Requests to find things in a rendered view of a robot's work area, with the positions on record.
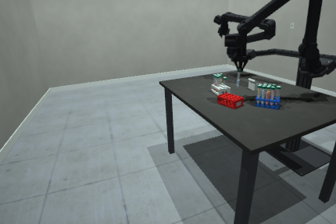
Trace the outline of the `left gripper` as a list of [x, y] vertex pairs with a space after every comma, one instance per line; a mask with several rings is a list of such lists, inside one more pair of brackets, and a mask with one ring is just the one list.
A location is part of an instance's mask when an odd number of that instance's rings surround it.
[[[245, 57], [246, 56], [246, 57]], [[236, 65], [237, 69], [240, 69], [241, 72], [243, 71], [243, 69], [245, 68], [245, 65], [247, 64], [249, 58], [251, 58], [250, 55], [246, 55], [245, 52], [245, 56], [235, 56], [235, 58], [233, 59], [234, 64]], [[242, 60], [243, 59], [243, 60]], [[239, 65], [237, 64], [237, 62], [239, 62]], [[242, 67], [242, 63], [244, 63], [243, 67]]]

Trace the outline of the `red lego-style plate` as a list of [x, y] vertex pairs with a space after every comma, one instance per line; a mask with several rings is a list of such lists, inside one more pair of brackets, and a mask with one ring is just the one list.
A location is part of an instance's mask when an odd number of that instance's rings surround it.
[[[222, 99], [221, 99], [222, 98]], [[217, 96], [217, 104], [227, 106], [228, 108], [238, 108], [243, 106], [243, 97], [239, 97], [233, 94], [220, 94]]]

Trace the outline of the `white tube rack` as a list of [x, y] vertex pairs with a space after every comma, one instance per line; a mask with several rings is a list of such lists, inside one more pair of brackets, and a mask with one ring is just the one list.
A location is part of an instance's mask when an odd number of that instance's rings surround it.
[[[215, 91], [213, 88], [216, 88], [218, 91]], [[224, 94], [224, 93], [231, 93], [231, 88], [225, 85], [225, 88], [223, 88], [223, 84], [221, 84], [219, 87], [212, 84], [211, 91], [217, 95]]]

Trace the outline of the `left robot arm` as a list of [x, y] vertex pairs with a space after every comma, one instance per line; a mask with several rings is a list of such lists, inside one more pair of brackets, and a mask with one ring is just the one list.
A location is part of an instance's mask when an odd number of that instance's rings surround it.
[[[235, 56], [245, 56], [247, 34], [259, 23], [265, 20], [265, 18], [270, 16], [289, 1], [290, 0], [270, 1], [255, 14], [238, 24], [238, 34], [226, 34], [224, 40], [225, 47], [233, 47], [227, 48], [227, 55], [229, 59], [233, 59]], [[304, 38], [302, 39], [302, 43], [298, 47], [298, 51], [300, 53], [299, 55], [303, 55], [302, 57], [306, 59], [306, 66], [302, 66], [301, 70], [315, 74], [319, 74], [327, 68], [327, 66], [321, 65], [320, 51], [317, 48], [316, 43], [322, 1], [323, 0], [309, 0], [306, 32]], [[237, 46], [245, 48], [235, 47], [236, 42]]]

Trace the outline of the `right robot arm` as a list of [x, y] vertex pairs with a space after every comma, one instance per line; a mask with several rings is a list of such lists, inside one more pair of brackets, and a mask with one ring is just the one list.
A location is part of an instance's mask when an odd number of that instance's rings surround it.
[[[220, 21], [221, 17], [219, 15], [215, 16], [214, 23], [217, 23], [221, 27], [228, 29], [228, 21], [229, 22], [235, 22], [235, 23], [241, 23], [242, 21], [246, 20], [248, 16], [242, 16], [237, 15], [232, 12], [226, 12], [222, 15], [222, 20]], [[258, 24], [257, 27], [261, 30], [265, 30], [264, 32], [257, 33], [256, 35], [248, 35], [247, 36], [247, 43], [254, 42], [254, 41], [261, 41], [261, 40], [270, 40], [272, 37], [275, 36], [276, 32], [276, 22], [275, 20], [265, 19], [261, 22], [261, 24]]]

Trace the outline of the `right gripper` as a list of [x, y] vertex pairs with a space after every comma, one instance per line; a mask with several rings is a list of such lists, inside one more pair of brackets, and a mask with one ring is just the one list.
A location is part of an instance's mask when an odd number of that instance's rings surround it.
[[219, 30], [218, 30], [218, 33], [219, 33], [219, 35], [222, 37], [222, 35], [226, 35], [226, 34], [229, 34], [229, 32], [230, 32], [230, 28], [222, 28], [221, 27], [221, 29], [220, 29], [220, 27], [219, 27]]

